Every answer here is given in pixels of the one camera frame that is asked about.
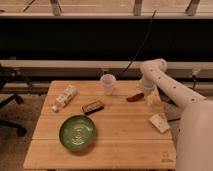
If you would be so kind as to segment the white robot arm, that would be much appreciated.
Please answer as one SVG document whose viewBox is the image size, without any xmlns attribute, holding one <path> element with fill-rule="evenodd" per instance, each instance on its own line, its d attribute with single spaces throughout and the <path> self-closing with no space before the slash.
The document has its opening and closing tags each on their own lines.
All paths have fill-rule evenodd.
<svg viewBox="0 0 213 171">
<path fill-rule="evenodd" d="M 149 94 L 157 86 L 182 109 L 176 171 L 213 171 L 213 100 L 169 77 L 164 59 L 143 61 L 140 88 Z"/>
</svg>

